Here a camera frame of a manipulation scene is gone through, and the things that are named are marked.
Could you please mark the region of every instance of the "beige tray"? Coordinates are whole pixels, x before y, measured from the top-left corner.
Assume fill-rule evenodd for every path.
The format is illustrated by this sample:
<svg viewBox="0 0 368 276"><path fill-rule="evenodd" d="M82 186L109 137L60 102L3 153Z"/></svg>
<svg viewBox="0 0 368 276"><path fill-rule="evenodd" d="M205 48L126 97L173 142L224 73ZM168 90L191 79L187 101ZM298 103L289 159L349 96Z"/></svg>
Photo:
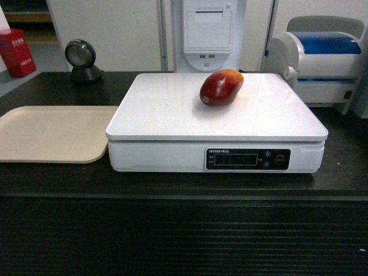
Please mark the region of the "beige tray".
<svg viewBox="0 0 368 276"><path fill-rule="evenodd" d="M117 106L23 106L0 118L0 162L90 163Z"/></svg>

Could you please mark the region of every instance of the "countertop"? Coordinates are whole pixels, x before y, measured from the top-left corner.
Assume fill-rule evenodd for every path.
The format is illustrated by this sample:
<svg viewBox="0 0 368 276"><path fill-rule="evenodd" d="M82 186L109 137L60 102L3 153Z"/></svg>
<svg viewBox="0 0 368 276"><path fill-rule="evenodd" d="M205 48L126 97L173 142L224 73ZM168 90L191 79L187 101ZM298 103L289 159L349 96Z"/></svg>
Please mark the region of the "countertop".
<svg viewBox="0 0 368 276"><path fill-rule="evenodd" d="M0 98L0 116L20 106L119 105L139 72L104 72L74 85L69 72L43 72ZM116 172L109 154L90 164L0 163L6 197L205 200L368 199L368 120L311 108L329 135L313 174Z"/></svg>

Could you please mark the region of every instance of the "black counter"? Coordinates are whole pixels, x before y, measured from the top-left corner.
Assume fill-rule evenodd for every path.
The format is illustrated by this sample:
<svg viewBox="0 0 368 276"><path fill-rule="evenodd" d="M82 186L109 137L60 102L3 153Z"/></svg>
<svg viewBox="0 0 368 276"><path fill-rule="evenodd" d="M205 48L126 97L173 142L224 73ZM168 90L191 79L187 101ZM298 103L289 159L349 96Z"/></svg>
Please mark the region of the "black counter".
<svg viewBox="0 0 368 276"><path fill-rule="evenodd" d="M0 115L117 106L137 74L78 86L41 73L0 98ZM108 152L0 163L0 274L367 275L368 120L312 112L329 131L313 174L125 173Z"/></svg>
<svg viewBox="0 0 368 276"><path fill-rule="evenodd" d="M138 72L106 72L94 85L73 85L69 73L42 73L0 98L0 115L25 105L116 105ZM312 111L329 131L313 174L115 172L108 152L90 164L0 164L1 193L18 196L239 198L242 196L368 196L368 120L331 108Z"/></svg>

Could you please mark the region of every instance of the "button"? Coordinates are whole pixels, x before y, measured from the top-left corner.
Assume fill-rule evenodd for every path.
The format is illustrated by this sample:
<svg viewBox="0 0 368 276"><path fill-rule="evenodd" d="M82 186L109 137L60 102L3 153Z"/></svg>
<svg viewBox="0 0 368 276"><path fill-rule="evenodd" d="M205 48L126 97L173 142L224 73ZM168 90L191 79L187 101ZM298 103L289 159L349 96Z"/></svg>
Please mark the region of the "button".
<svg viewBox="0 0 368 276"><path fill-rule="evenodd" d="M266 152L264 153L264 156L265 156L265 158L270 158L270 157L272 156L272 152L270 152L270 151L266 151Z"/></svg>
<svg viewBox="0 0 368 276"><path fill-rule="evenodd" d="M276 165L282 165L286 161L286 157L282 154L279 154L274 159Z"/></svg>
<svg viewBox="0 0 368 276"><path fill-rule="evenodd" d="M271 167L271 162L268 162L268 161L264 162L263 168L270 168L270 167Z"/></svg>

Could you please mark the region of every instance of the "white scale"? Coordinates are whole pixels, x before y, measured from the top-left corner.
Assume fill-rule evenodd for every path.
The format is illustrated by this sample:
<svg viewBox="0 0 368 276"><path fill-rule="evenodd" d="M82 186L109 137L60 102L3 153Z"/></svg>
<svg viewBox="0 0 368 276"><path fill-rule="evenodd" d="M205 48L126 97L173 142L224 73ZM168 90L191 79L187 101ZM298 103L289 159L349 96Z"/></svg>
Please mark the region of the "white scale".
<svg viewBox="0 0 368 276"><path fill-rule="evenodd" d="M312 173L328 131L275 74L243 74L228 106L209 107L210 73L141 74L106 129L116 171Z"/></svg>

